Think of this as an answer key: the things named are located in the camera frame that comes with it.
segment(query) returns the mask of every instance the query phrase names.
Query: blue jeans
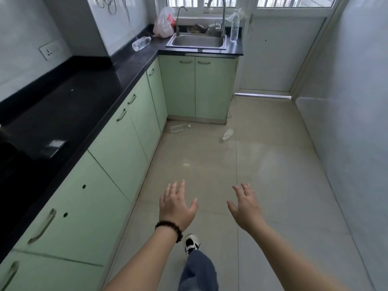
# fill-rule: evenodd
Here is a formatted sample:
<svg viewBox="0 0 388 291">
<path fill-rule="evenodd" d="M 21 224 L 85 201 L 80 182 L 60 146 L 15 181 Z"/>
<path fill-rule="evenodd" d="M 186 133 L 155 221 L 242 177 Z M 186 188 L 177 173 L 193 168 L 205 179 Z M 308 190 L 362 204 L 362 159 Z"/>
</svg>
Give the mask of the blue jeans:
<svg viewBox="0 0 388 291">
<path fill-rule="evenodd" d="M 201 251 L 190 252 L 180 277 L 178 291 L 218 291 L 214 265 Z"/>
</svg>

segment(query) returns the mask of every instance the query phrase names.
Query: hand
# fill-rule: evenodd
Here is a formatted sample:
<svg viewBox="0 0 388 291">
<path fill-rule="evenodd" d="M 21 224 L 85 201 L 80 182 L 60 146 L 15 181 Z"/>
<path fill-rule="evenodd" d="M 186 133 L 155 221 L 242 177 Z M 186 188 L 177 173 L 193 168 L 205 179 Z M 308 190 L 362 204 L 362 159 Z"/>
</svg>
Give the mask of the hand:
<svg viewBox="0 0 388 291">
<path fill-rule="evenodd" d="M 194 220 L 198 209 L 198 201 L 194 199 L 187 208 L 185 200 L 185 180 L 182 180 L 178 189 L 177 181 L 168 184 L 159 200 L 159 221 L 172 221 L 183 232 Z"/>
<path fill-rule="evenodd" d="M 265 225 L 254 191 L 246 184 L 233 186 L 238 199 L 238 207 L 232 201 L 227 201 L 228 208 L 237 225 L 249 234 L 256 226 Z"/>
</svg>

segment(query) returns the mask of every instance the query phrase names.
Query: wall socket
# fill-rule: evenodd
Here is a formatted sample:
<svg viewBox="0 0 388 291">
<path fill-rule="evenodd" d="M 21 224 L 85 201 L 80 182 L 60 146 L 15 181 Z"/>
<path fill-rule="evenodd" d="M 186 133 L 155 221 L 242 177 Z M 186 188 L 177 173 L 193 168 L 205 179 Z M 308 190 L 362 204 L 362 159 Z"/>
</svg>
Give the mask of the wall socket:
<svg viewBox="0 0 388 291">
<path fill-rule="evenodd" d="M 62 53 L 63 49 L 61 44 L 55 40 L 46 45 L 39 47 L 39 51 L 42 53 L 43 57 L 48 61 L 51 58 L 57 56 Z"/>
</svg>

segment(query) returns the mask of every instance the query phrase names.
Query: stainless steel sink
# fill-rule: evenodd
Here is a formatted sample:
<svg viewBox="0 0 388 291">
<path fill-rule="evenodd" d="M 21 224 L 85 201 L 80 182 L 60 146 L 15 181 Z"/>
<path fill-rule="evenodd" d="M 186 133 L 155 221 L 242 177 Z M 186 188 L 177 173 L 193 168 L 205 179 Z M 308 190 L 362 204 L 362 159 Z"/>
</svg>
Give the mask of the stainless steel sink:
<svg viewBox="0 0 388 291">
<path fill-rule="evenodd" d="M 184 33 L 179 36 L 174 34 L 168 41 L 166 47 L 225 50 L 226 36 L 222 38 L 208 36 L 206 34 Z"/>
</svg>

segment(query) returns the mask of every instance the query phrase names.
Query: black countertop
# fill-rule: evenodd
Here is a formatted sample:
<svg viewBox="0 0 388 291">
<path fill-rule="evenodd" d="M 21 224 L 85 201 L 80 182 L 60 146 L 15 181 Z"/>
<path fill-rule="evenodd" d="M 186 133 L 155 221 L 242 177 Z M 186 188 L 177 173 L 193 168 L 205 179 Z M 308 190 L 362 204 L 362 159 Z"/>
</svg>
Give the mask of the black countertop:
<svg viewBox="0 0 388 291">
<path fill-rule="evenodd" d="M 146 29 L 140 36 L 151 32 Z M 111 59 L 72 57 L 0 102 L 0 124 L 22 159 L 12 168 L 19 170 L 14 181 L 0 187 L 0 262 L 158 55 L 243 54 L 240 38 L 237 44 L 228 38 L 226 50 L 202 51 L 167 48 L 168 40 L 152 38 L 139 52 L 130 41 Z M 67 142 L 45 158 L 41 150 L 52 140 Z M 0 182 L 8 172 L 0 166 Z"/>
</svg>

